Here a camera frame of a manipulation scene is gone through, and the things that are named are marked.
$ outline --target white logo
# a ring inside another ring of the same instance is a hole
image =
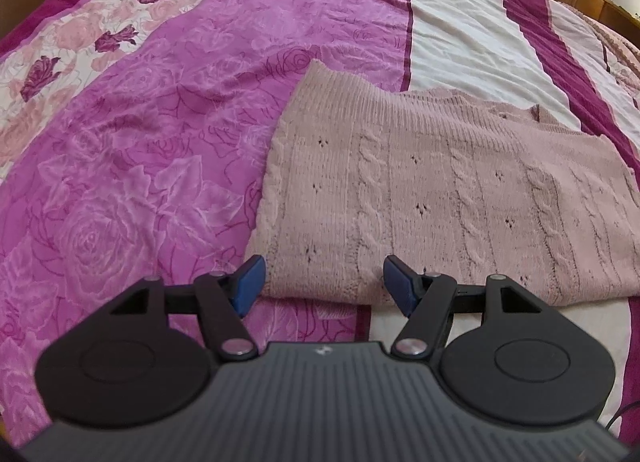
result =
[[[316,348],[316,354],[320,354],[321,356],[328,356],[334,349],[328,346],[323,346],[320,348]]]

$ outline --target knitted fabric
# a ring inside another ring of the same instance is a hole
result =
[[[273,136],[246,256],[265,256],[278,298],[390,303],[395,254],[567,305],[640,293],[639,205],[613,144],[543,108],[392,94],[313,62]]]

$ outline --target white fabric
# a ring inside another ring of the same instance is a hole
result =
[[[518,25],[507,18],[502,0],[412,0],[412,10],[410,90],[441,86],[523,108],[541,104],[564,125],[580,129],[580,121],[571,113],[566,94],[544,72]],[[620,129],[640,143],[638,112],[632,112],[631,109],[636,109],[633,105],[629,107],[630,99],[620,97],[620,88],[606,72],[602,46],[567,9],[552,2],[552,13],[554,29],[612,106]],[[600,417],[605,424],[622,399],[631,337],[628,301],[577,305],[561,312],[606,346],[616,364],[616,381]],[[397,309],[374,308],[369,338],[382,341],[389,348],[405,322]],[[477,326],[478,316],[457,316],[450,339]],[[619,428],[620,420],[611,431],[618,434]]]

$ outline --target gray ribbed surface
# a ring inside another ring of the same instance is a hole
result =
[[[509,431],[451,404],[428,368],[376,343],[271,344],[226,365],[189,408],[126,431],[56,424],[25,446],[33,462],[613,462],[626,449],[593,422]]]

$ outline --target bed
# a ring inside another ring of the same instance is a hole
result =
[[[34,363],[145,275],[230,271],[278,117],[312,59],[384,90],[458,88],[605,134],[640,175],[626,43],[551,0],[48,0],[0,42],[0,412],[11,441],[48,423]],[[563,312],[611,352],[601,420],[640,398],[640,300]],[[170,317],[197,337],[196,325]],[[398,311],[261,299],[269,341],[389,341]],[[453,335],[478,324],[457,319]],[[612,431],[640,439],[631,411]]]

